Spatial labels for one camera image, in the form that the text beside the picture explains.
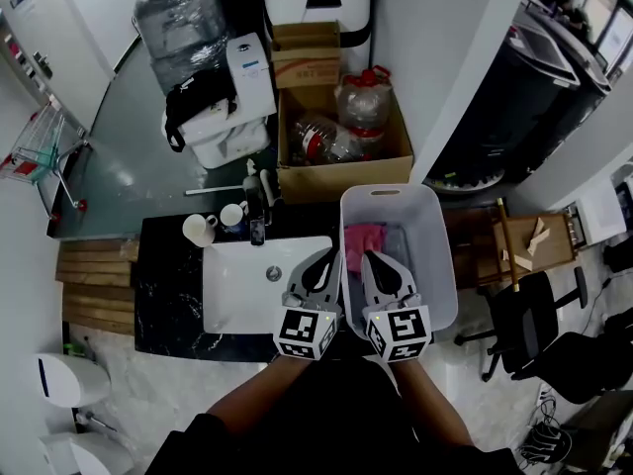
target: office chair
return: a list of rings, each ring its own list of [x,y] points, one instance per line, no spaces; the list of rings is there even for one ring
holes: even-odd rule
[[[581,405],[623,387],[632,374],[633,345],[628,339],[565,332],[511,378],[541,378],[567,401]]]
[[[577,288],[554,301],[554,294],[547,274],[544,271],[529,274],[519,280],[519,291],[513,292],[507,287],[492,297],[484,292],[491,308],[492,331],[480,332],[469,336],[458,335],[455,344],[467,341],[497,337],[497,343],[488,349],[493,362],[482,380],[488,382],[495,373],[500,359],[507,373],[521,370],[539,355],[558,337],[558,317],[556,310],[577,299],[581,308],[587,305],[587,283],[581,267],[574,269]]]

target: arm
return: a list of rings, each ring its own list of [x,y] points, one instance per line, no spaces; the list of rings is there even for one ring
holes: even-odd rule
[[[245,434],[264,418],[310,363],[282,355],[220,399],[207,413],[225,423],[231,435]]]
[[[464,421],[416,359],[390,366],[416,429],[423,429],[447,447],[473,445]]]

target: wooden stick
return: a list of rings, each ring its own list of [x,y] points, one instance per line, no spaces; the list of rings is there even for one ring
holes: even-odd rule
[[[510,259],[508,263],[510,264],[510,276],[512,278],[512,290],[514,292],[518,292],[518,273],[516,270],[516,262],[514,262],[514,247],[512,245],[512,239],[510,237],[510,230],[507,226],[507,215],[505,214],[505,206],[503,205],[503,199],[499,197],[497,199],[498,204],[498,212],[501,216],[501,228],[503,229],[503,237],[505,238],[505,245],[507,246],[507,252],[509,253]]]

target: person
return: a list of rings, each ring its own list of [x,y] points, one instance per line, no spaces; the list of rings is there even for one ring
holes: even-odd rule
[[[416,359],[392,380],[364,358],[312,362],[279,356],[173,431],[146,475],[228,467],[355,473],[520,474],[509,449],[477,449],[460,416]]]

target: door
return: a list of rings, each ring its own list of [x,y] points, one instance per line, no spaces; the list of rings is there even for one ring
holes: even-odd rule
[[[41,79],[90,130],[114,74],[99,62],[66,0],[0,0],[0,8]]]

